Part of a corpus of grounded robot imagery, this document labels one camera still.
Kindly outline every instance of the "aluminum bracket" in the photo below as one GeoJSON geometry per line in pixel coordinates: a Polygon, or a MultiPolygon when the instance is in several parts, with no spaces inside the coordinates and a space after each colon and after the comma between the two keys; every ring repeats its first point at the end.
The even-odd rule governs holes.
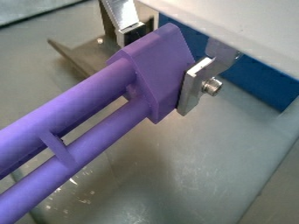
{"type": "Polygon", "coordinates": [[[181,93],[177,103],[177,112],[185,116],[204,93],[215,96],[221,88],[221,83],[215,76],[223,73],[241,57],[241,52],[209,38],[205,47],[207,56],[203,57],[184,73],[181,93]]]}

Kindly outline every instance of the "bolt head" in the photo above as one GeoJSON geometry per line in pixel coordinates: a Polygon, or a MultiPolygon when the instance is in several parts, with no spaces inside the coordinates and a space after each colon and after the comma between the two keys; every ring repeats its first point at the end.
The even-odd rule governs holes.
{"type": "Polygon", "coordinates": [[[215,96],[221,89],[221,82],[212,77],[203,83],[201,92],[211,96],[215,96]]]}

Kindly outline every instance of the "purple rod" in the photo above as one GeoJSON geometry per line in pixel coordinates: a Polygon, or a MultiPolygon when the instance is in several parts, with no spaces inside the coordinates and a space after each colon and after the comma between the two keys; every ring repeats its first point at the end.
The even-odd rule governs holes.
{"type": "Polygon", "coordinates": [[[0,223],[14,223],[52,194],[105,148],[145,119],[151,108],[143,97],[131,100],[68,146],[72,167],[52,157],[0,195],[0,223]]]}
{"type": "Polygon", "coordinates": [[[135,80],[131,63],[120,59],[1,129],[0,179],[47,148],[41,137],[48,132],[59,137],[67,134],[125,92],[135,80]]]}

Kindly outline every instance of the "screw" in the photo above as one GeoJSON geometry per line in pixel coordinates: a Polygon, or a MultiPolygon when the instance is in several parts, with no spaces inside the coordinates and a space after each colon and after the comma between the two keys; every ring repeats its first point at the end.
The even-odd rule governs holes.
{"type": "Polygon", "coordinates": [[[97,43],[101,45],[104,43],[104,39],[103,38],[97,38],[97,43]]]}
{"type": "Polygon", "coordinates": [[[211,96],[215,96],[221,88],[221,82],[212,77],[209,80],[205,80],[205,82],[201,85],[201,92],[204,94],[208,94],[211,96]]]}

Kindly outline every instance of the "purple 3d printed part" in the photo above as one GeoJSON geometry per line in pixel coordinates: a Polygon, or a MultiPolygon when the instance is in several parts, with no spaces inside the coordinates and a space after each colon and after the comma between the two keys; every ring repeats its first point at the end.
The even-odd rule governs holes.
{"type": "Polygon", "coordinates": [[[175,109],[193,63],[179,28],[167,24],[121,49],[108,66],[0,131],[0,178],[45,147],[55,156],[0,195],[0,223],[14,223],[108,146],[148,117],[175,109]],[[128,103],[69,145],[63,137],[120,95],[128,103]]]}

